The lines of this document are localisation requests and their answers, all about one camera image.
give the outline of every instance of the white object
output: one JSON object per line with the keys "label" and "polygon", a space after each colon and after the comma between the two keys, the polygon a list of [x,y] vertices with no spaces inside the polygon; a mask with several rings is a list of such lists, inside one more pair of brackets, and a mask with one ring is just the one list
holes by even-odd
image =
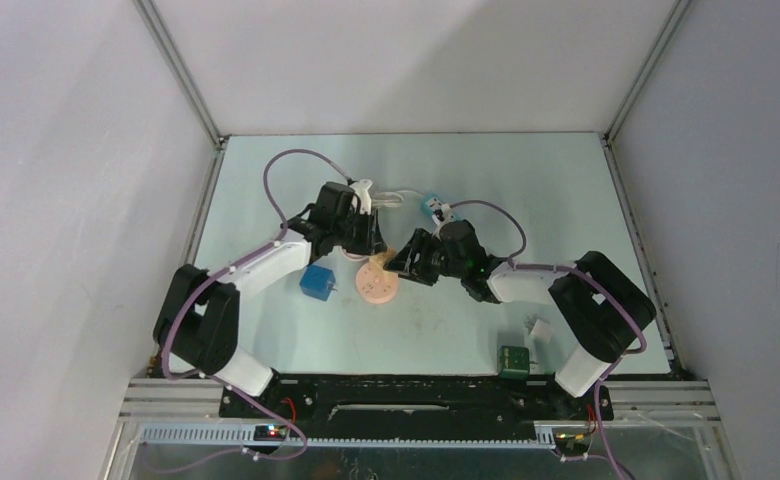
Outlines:
{"label": "white object", "polygon": [[387,192],[374,192],[371,194],[372,208],[399,208],[405,204],[405,194],[415,195],[419,198],[423,197],[423,195],[416,190],[403,189]]}
{"label": "white object", "polygon": [[349,187],[355,191],[355,195],[358,196],[358,198],[352,199],[352,206],[358,207],[358,204],[360,204],[360,210],[358,210],[358,213],[369,215],[372,213],[372,198],[369,196],[369,189],[372,187],[372,180],[365,178],[363,180],[358,180],[357,182],[349,185]]}
{"label": "white object", "polygon": [[573,397],[580,397],[610,366],[577,343],[564,365],[555,372],[555,382]]}
{"label": "white object", "polygon": [[514,270],[508,262],[493,270],[487,286],[500,302],[533,302],[555,305],[549,295],[552,282],[565,276],[563,272],[543,270]]}
{"label": "white object", "polygon": [[251,262],[238,267],[219,281],[233,283],[240,290],[241,301],[264,290],[285,275],[301,270],[310,262],[311,245],[300,234],[287,230],[280,242]]}
{"label": "white object", "polygon": [[237,350],[231,360],[216,372],[216,376],[230,385],[256,397],[263,392],[272,380],[272,369],[261,363],[237,344]]}
{"label": "white object", "polygon": [[538,318],[534,321],[534,326],[531,327],[529,336],[531,336],[532,339],[540,340],[544,344],[547,344],[552,340],[552,337],[555,336],[555,330],[553,330],[545,320]]}

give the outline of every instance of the light blue table surface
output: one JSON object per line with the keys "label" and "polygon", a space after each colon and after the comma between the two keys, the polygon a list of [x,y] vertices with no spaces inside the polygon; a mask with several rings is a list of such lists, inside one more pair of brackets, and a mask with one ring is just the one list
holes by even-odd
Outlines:
{"label": "light blue table surface", "polygon": [[[317,150],[373,190],[436,192],[449,202],[494,202],[522,224],[528,248],[520,261],[568,263],[588,250],[605,253],[643,286],[599,140],[593,133],[396,134],[232,137],[214,191],[196,264],[218,268],[265,243],[279,220],[262,185],[265,164],[290,148]],[[270,184],[285,214],[295,215],[325,181],[342,178],[307,155],[280,160]],[[499,213],[480,206],[458,212],[475,226],[496,255],[508,255],[519,235]],[[399,250],[416,227],[433,228],[411,198],[380,211],[388,244]],[[497,347],[533,347],[541,373],[556,370],[576,340],[554,307],[530,303],[480,304],[458,280],[426,287],[402,281],[386,305],[370,305],[355,291],[359,264],[338,251],[317,262],[337,277],[327,302],[299,290],[293,273],[240,310],[240,342],[260,360],[285,372],[492,374]],[[549,343],[529,337],[530,319],[555,331]],[[616,373],[667,373],[655,324],[646,328],[649,349],[626,357]]]}

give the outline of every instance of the white wall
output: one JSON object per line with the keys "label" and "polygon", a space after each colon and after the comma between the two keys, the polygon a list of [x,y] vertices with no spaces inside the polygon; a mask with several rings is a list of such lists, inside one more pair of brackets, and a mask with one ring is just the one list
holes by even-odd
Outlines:
{"label": "white wall", "polygon": [[604,131],[674,0],[161,0],[226,133]]}
{"label": "white wall", "polygon": [[97,476],[210,155],[132,2],[0,2],[0,478]]}
{"label": "white wall", "polygon": [[681,353],[780,478],[780,1],[696,2],[617,153]]}

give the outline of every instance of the black base bracket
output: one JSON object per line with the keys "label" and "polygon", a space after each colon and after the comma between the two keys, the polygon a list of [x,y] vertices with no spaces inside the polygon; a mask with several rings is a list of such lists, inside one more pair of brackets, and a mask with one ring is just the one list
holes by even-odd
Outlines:
{"label": "black base bracket", "polygon": [[[368,440],[535,440],[535,421],[586,421],[592,392],[564,403],[551,382],[495,376],[281,374],[258,398],[312,438]],[[613,419],[608,390],[600,391],[602,419]],[[266,416],[223,389],[223,418]]]}

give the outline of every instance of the purple cable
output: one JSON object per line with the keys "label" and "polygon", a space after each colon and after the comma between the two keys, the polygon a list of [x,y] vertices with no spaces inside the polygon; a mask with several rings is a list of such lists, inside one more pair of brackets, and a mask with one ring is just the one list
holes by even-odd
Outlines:
{"label": "purple cable", "polygon": [[[202,282],[202,284],[199,285],[198,288],[193,290],[193,292],[190,294],[189,297],[187,297],[187,300],[184,302],[184,305],[181,306],[181,309],[178,311],[178,314],[175,316],[175,320],[173,320],[172,326],[169,328],[169,332],[166,335],[166,340],[163,342],[163,350],[161,351],[161,362],[162,362],[162,367],[163,367],[162,368],[163,376],[166,377],[167,379],[169,379],[169,380],[177,380],[177,379],[180,379],[180,378],[185,378],[185,377],[194,375],[196,373],[199,373],[198,369],[192,369],[189,372],[184,372],[182,374],[174,374],[169,369],[169,357],[170,357],[170,354],[172,353],[172,345],[175,343],[175,336],[178,333],[178,329],[181,327],[181,322],[184,321],[184,318],[187,316],[187,313],[190,311],[190,309],[193,308],[193,305],[195,304],[196,300],[201,296],[201,294],[208,287],[213,285],[214,282],[216,282],[217,280],[219,280],[220,278],[222,278],[226,274],[230,273],[231,267],[240,268],[243,265],[251,262],[252,260],[257,258],[259,255],[269,251],[269,249],[271,249],[273,247],[275,241],[281,240],[282,238],[284,238],[284,235],[286,235],[286,233],[287,233],[287,217],[284,215],[284,212],[281,210],[281,207],[278,206],[278,202],[276,202],[275,199],[272,196],[272,191],[269,188],[269,169],[270,169],[270,167],[272,167],[272,164],[274,164],[275,162],[277,162],[281,158],[283,158],[283,157],[285,157],[287,155],[294,154],[294,153],[304,153],[304,154],[308,154],[308,155],[313,155],[314,157],[319,158],[320,160],[324,161],[325,163],[330,165],[332,168],[334,168],[334,170],[336,170],[338,173],[340,173],[340,175],[342,175],[347,181],[351,181],[351,177],[348,174],[346,174],[346,172],[342,168],[340,168],[339,165],[334,163],[331,159],[329,159],[325,155],[322,155],[321,153],[315,152],[313,150],[307,150],[307,149],[303,149],[303,148],[294,148],[294,149],[290,149],[290,150],[285,150],[285,151],[275,155],[274,157],[272,157],[272,159],[269,160],[269,162],[267,162],[266,167],[263,169],[263,190],[266,193],[266,198],[269,199],[269,203],[272,205],[272,208],[275,210],[275,213],[277,213],[278,217],[281,219],[281,230],[275,236],[275,239],[273,241],[267,243],[266,245],[261,246],[257,250],[255,250],[253,252],[250,252],[250,253],[246,254],[245,256],[243,256],[243,257],[238,258],[236,261],[230,263],[228,266],[226,266],[226,267],[224,267],[224,268],[214,272],[212,275],[210,275],[210,277],[207,280]],[[217,377],[212,377],[212,378],[214,380],[216,380],[217,382],[219,382],[219,383],[221,383],[221,384],[223,384],[225,386],[228,386],[227,383],[224,382],[223,380],[221,380],[221,379],[219,379]],[[284,455],[284,456],[281,456],[281,457],[272,457],[272,456],[269,456],[269,455],[264,455],[264,454],[260,454],[260,453],[257,453],[257,452],[253,452],[253,456],[257,456],[259,458],[266,458],[266,459],[269,459],[269,460],[289,460],[289,459],[298,457],[299,455],[304,453],[305,450],[307,450],[307,445],[308,445],[307,437],[305,436],[305,434],[297,426],[295,426],[289,420],[287,420],[287,419],[277,415],[276,413],[268,410],[266,407],[261,405],[255,399],[253,399],[251,397],[251,395],[249,395],[246,392],[240,390],[239,388],[232,386],[232,390],[238,396],[240,396],[240,398],[242,398],[243,400],[247,401],[249,404],[251,404],[253,407],[257,408],[263,414],[268,415],[271,418],[286,424],[288,429],[296,432],[296,434],[302,439],[302,448],[299,449],[299,451],[296,452],[296,453],[289,454],[289,455]],[[193,463],[191,463],[189,465],[185,465],[184,467],[179,467],[179,469],[177,469],[177,470],[171,469],[169,471],[164,471],[163,473],[175,473],[175,472],[188,470],[190,468],[194,468],[194,467],[196,467],[198,465],[201,465],[202,463],[204,463],[204,462],[206,462],[208,460],[211,460],[213,458],[219,457],[220,455],[225,455],[225,454],[228,454],[228,453],[235,453],[235,452],[242,452],[242,451],[243,451],[242,448],[224,449],[224,450],[221,450],[219,452],[215,452],[214,454],[208,455],[207,457],[205,457],[205,458],[203,458],[201,460],[198,460],[196,462],[193,462]],[[158,472],[156,469],[150,469],[150,470],[152,470],[153,472],[156,472],[156,473],[161,473],[161,472]]]}
{"label": "purple cable", "polygon": [[[606,457],[604,455],[592,455],[591,454],[591,455],[588,455],[587,457],[585,457],[584,455],[575,456],[575,457],[568,457],[568,456],[562,454],[560,451],[558,451],[557,448],[554,449],[554,450],[549,450],[549,452],[552,455],[555,455],[559,460],[563,458],[565,462],[580,462],[580,461],[585,461],[585,460],[604,460],[604,461],[606,461],[608,463],[611,463],[611,460],[608,459],[608,457]],[[617,462],[617,465],[620,467],[620,469],[623,470],[623,472],[625,472],[626,475],[628,475],[630,480],[637,480],[637,477],[635,477],[634,474],[631,473],[631,470],[626,468],[625,465],[623,465],[620,462]]]}
{"label": "purple cable", "polygon": [[[619,301],[617,301],[616,298],[614,298],[611,293],[605,289],[602,285],[599,284],[596,280],[593,279],[590,275],[582,272],[581,270],[570,267],[567,265],[551,265],[551,264],[545,264],[545,263],[523,263],[516,265],[515,267],[517,270],[543,270],[543,271],[549,271],[549,272],[567,272],[571,273],[582,280],[584,280],[588,285],[593,287],[594,290],[601,293],[603,297],[605,297],[605,300],[608,300],[608,303],[611,304],[612,307],[619,313],[623,320],[628,324],[629,328],[631,328],[634,331],[635,336],[637,336],[638,341],[640,342],[640,346],[638,348],[632,349],[632,350],[626,350],[623,355],[631,355],[635,353],[642,353],[646,351],[647,343],[646,343],[646,337],[643,335],[643,331],[640,330],[640,327],[637,326],[637,323],[634,321],[634,319],[631,317],[631,315],[626,311],[625,308],[620,304]],[[608,455],[607,459],[611,463],[611,468],[614,470],[614,473],[617,474],[617,476],[620,478],[620,480],[626,480],[626,477],[624,476],[623,469],[620,469],[620,463],[617,461],[616,458],[614,458],[614,454],[611,451],[611,446],[608,444],[608,436],[605,434],[605,426],[602,423],[602,411],[599,408],[599,390],[602,387],[602,382],[605,380],[605,378],[608,377],[608,375],[617,368],[617,365],[620,364],[620,361],[622,358],[618,359],[616,362],[612,363],[607,369],[605,369],[604,372],[602,372],[602,375],[599,376],[599,380],[596,381],[596,384],[593,387],[593,403],[594,403],[594,409],[596,410],[596,424],[599,426],[599,435],[602,437],[602,443],[605,445],[605,453]]]}
{"label": "purple cable", "polygon": [[490,207],[490,208],[496,210],[497,212],[501,213],[502,215],[508,217],[508,220],[510,220],[511,223],[513,223],[514,226],[517,227],[517,231],[520,232],[520,237],[522,237],[523,244],[522,244],[522,246],[520,247],[519,250],[517,250],[516,252],[508,255],[508,260],[507,260],[508,265],[513,267],[514,266],[514,257],[516,257],[517,255],[519,255],[522,252],[524,252],[525,251],[525,247],[528,244],[528,239],[525,236],[525,231],[520,226],[520,222],[518,222],[517,219],[514,218],[513,215],[508,213],[504,208],[500,207],[499,205],[496,205],[495,203],[488,202],[486,200],[463,200],[461,202],[453,203],[453,204],[449,205],[449,207],[450,208],[456,208],[456,207],[460,207],[460,206],[463,206],[463,205],[471,205],[471,204],[484,205],[485,207]]}

